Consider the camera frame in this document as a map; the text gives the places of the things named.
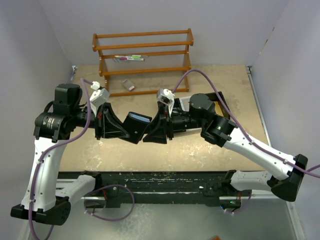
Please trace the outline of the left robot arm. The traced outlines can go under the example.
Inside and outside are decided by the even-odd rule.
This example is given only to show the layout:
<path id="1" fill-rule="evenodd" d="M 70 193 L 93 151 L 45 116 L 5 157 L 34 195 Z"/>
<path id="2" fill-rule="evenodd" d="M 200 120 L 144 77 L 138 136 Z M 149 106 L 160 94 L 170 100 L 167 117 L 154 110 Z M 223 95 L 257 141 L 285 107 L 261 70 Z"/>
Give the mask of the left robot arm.
<path id="1" fill-rule="evenodd" d="M 96 81 L 93 93 L 77 84 L 60 84 L 54 100 L 34 122 L 34 159 L 31 175 L 21 203 L 13 206 L 10 216 L 45 225 L 63 225 L 71 206 L 86 194 L 103 191 L 102 176 L 84 171 L 62 190 L 56 189 L 62 156 L 66 146 L 92 128 L 95 138 L 129 138 L 129 133 L 108 103 L 109 92 Z"/>

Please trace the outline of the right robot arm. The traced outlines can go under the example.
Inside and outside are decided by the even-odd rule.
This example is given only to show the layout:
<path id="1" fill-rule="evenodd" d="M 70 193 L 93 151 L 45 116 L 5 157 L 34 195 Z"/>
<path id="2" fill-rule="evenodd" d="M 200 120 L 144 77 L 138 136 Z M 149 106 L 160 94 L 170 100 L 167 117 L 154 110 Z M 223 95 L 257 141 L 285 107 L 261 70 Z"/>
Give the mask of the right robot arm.
<path id="1" fill-rule="evenodd" d="M 215 103 L 208 95 L 197 93 L 189 99 L 188 111 L 175 107 L 175 101 L 166 104 L 160 100 L 158 112 L 149 126 L 145 143 L 166 144 L 175 132 L 200 129 L 208 143 L 236 152 L 263 167 L 263 171 L 227 172 L 222 190 L 228 196 L 238 191 L 270 191 L 278 198 L 294 202 L 297 198 L 308 159 L 280 152 L 263 142 L 245 135 L 240 126 L 229 118 L 218 115 Z"/>

